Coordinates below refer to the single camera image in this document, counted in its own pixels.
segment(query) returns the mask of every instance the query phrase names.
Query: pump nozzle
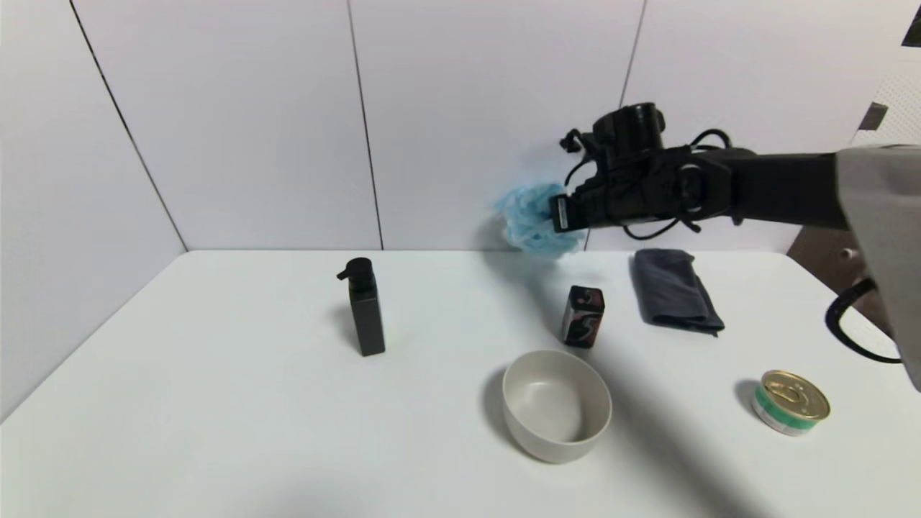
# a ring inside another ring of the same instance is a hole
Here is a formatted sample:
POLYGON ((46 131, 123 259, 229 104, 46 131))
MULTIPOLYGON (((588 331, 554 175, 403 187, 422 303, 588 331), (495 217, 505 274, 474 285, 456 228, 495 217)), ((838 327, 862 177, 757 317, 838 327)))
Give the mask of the pump nozzle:
POLYGON ((336 276, 339 280, 346 277, 348 277, 348 287, 352 291, 365 291, 377 286, 371 260, 366 257, 356 257, 349 261, 345 265, 345 270, 336 276))

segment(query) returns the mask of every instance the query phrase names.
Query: dark gray cloth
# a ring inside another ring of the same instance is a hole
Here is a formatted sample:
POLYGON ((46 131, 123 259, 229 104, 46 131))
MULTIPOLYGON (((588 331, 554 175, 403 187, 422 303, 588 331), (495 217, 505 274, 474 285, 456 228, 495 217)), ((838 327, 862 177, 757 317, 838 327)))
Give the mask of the dark gray cloth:
POLYGON ((651 248, 634 254, 636 296, 651 324, 716 335, 726 326, 694 273, 694 256, 651 248))

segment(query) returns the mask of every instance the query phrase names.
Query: table surface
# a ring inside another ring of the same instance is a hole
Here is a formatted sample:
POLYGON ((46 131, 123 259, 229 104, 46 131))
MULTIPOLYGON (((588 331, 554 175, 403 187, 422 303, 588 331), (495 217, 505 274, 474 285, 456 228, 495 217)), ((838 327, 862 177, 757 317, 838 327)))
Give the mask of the table surface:
MULTIPOLYGON (((912 516, 921 394, 825 330, 833 293, 771 253, 696 253, 726 330, 644 324, 628 253, 194 252, 112 316, 0 428, 4 518, 912 516), (378 276, 387 352, 356 352, 354 256, 378 276), (497 390, 556 336, 573 284, 604 291, 580 356, 611 427, 547 465, 497 390), (805 437, 748 406, 764 371, 816 383, 805 437)), ((892 354, 856 312, 845 327, 892 354)))

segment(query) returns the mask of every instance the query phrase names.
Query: black soap dispenser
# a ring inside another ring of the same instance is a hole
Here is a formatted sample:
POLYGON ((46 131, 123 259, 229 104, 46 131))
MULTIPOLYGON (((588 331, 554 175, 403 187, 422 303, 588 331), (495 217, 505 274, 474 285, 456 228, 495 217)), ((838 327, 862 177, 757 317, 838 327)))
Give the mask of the black soap dispenser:
POLYGON ((345 271, 337 277, 339 280, 348 277, 348 296, 352 302, 352 317, 355 319, 361 356, 384 352, 384 325, 380 319, 378 283, 374 278, 371 260, 357 257, 349 261, 345 271))

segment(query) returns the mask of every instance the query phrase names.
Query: small box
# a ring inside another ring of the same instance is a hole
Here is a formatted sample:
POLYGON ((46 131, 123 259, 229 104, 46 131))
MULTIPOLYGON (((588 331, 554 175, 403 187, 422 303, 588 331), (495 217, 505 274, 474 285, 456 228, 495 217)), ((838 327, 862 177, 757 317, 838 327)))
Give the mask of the small box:
POLYGON ((595 345, 604 314, 604 296, 598 288, 574 286, 569 289, 563 314, 563 343, 585 349, 595 345))

